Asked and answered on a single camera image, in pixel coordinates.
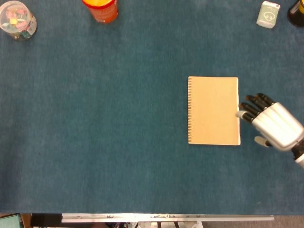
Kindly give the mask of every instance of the black bottle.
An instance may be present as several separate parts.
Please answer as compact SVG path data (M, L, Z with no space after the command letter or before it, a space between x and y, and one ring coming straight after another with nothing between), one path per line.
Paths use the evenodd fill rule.
M288 10L289 21L298 27L304 27L304 0L297 0Z

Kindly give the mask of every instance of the spiral notebook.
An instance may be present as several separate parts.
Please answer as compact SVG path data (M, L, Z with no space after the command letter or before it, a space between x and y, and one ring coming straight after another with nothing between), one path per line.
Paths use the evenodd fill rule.
M188 143L240 145L237 77L188 78Z

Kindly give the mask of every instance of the orange container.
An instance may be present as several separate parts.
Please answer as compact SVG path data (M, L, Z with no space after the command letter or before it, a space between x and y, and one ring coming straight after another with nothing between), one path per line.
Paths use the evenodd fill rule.
M82 2L98 22L109 23L118 15L117 0L82 0Z

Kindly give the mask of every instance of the robotic hand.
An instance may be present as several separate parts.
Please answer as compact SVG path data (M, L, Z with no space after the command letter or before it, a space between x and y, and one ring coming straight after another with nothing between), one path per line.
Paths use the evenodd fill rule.
M243 110L236 116L251 123L264 136L255 141L265 147L273 146L280 151L291 150L294 160L304 169L304 128L279 102L274 102L265 94L248 95L248 103L240 103Z

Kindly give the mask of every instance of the spiral binding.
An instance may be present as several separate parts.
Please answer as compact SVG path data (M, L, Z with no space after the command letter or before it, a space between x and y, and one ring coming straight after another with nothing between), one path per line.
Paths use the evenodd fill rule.
M192 139L192 130L191 130L191 120L192 120L192 113L191 113L191 87L192 87L192 79L191 77L188 78L188 143L191 142Z

